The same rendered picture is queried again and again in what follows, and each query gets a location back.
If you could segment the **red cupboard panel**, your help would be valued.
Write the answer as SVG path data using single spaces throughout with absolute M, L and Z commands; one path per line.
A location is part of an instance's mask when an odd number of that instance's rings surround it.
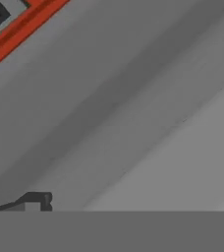
M 71 0 L 25 0 L 28 8 L 0 31 L 0 62 Z

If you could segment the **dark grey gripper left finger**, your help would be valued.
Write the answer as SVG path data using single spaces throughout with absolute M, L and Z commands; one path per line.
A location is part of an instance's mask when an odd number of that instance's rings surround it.
M 52 199 L 51 192 L 26 192 L 16 201 L 0 205 L 0 211 L 25 212 L 36 210 L 39 212 L 52 212 Z

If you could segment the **grey fridge door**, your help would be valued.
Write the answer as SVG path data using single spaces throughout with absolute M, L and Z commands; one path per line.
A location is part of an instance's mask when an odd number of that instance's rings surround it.
M 224 0 L 101 0 L 0 92 L 0 205 L 221 20 Z

